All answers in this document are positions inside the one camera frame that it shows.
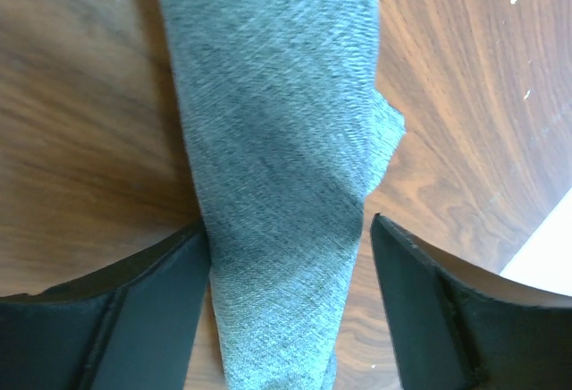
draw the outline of wood grain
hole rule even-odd
[[[572,185],[572,0],[382,0],[408,135],[366,204],[500,270]],[[0,294],[198,218],[157,0],[0,0]],[[364,232],[337,389],[400,388]],[[187,388],[222,389],[209,300]]]

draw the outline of wooden table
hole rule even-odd
[[[382,0],[378,88],[408,135],[384,213],[499,271],[572,185],[572,0]],[[157,0],[0,0],[0,294],[198,218]],[[400,388],[364,232],[337,389]],[[188,382],[222,389],[207,300]]]

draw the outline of fabric fold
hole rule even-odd
[[[161,0],[231,390],[330,389],[366,195],[404,133],[377,0]]]

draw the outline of gray trouser leg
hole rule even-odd
[[[366,195],[403,119],[377,0],[161,0],[231,390],[330,389]]]

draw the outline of dark wood surface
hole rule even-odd
[[[572,185],[572,0],[383,0],[378,88],[408,135],[382,212],[498,271]],[[0,294],[198,218],[157,0],[0,0]],[[366,232],[337,389],[400,388]],[[222,389],[208,300],[189,388]]]

